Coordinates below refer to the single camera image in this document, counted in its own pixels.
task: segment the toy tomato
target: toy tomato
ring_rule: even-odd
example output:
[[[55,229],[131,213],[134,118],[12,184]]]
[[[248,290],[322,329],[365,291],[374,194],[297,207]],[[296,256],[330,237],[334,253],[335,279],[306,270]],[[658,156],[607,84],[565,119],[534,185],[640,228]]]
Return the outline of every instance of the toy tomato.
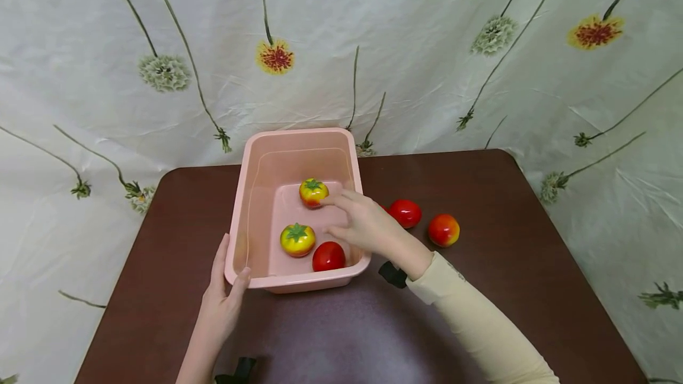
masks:
[[[313,209],[320,206],[320,200],[327,198],[330,192],[322,181],[309,178],[299,186],[299,196],[307,207]]]
[[[280,245],[292,257],[305,257],[315,245],[315,233],[309,226],[299,223],[287,226],[280,233]]]
[[[336,242],[325,242],[313,253],[313,271],[336,270],[345,265],[346,254]]]
[[[401,227],[412,228],[417,226],[422,218],[422,210],[414,201],[399,199],[387,210],[388,214],[394,217]]]
[[[440,213],[432,218],[427,232],[432,242],[441,246],[441,248],[448,248],[458,240],[460,225],[451,215]]]

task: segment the pink plastic basin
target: pink plastic basin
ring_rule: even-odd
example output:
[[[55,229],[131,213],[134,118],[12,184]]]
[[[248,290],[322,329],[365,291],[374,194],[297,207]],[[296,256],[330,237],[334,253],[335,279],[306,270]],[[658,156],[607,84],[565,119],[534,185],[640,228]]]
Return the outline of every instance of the pink plastic basin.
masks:
[[[339,128],[261,132],[244,149],[237,198],[230,225],[225,277],[233,284],[246,266],[249,288],[294,293],[349,284],[370,262],[370,254],[325,234],[329,225],[346,226],[346,213],[336,206],[310,210],[298,187],[306,178],[324,182],[330,195],[342,187],[360,193],[358,158],[351,133]],[[315,248],[292,258],[280,246],[284,227],[298,222],[315,232]],[[314,272],[313,252],[323,242],[336,241],[346,253],[346,266]]]

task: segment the person's right hand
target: person's right hand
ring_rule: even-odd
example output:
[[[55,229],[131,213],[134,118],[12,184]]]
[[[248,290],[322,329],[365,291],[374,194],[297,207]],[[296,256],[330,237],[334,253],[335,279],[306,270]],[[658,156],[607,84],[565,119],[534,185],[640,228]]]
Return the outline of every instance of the person's right hand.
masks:
[[[432,253],[391,217],[382,206],[360,193],[341,194],[320,201],[334,205],[349,215],[349,226],[329,226],[324,230],[338,240],[387,257],[417,280],[432,262]]]

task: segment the person's left hand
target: person's left hand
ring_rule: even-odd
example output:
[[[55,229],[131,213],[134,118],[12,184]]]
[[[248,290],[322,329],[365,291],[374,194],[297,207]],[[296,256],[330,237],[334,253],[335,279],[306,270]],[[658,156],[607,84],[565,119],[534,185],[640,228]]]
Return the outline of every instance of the person's left hand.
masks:
[[[235,329],[242,307],[242,296],[251,273],[250,268],[244,268],[237,276],[230,295],[226,294],[224,272],[229,241],[229,235],[223,236],[211,269],[211,282],[202,297],[202,307],[199,308],[197,323],[194,325],[194,333],[203,340],[202,345],[217,348],[224,344]]]

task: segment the floral curtain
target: floral curtain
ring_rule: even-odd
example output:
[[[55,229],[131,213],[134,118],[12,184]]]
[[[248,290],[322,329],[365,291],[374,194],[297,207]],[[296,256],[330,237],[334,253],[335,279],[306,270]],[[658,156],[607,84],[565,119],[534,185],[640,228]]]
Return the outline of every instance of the floral curtain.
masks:
[[[163,174],[330,126],[359,156],[508,151],[643,370],[683,381],[683,0],[2,0],[0,15],[0,383],[75,378]]]

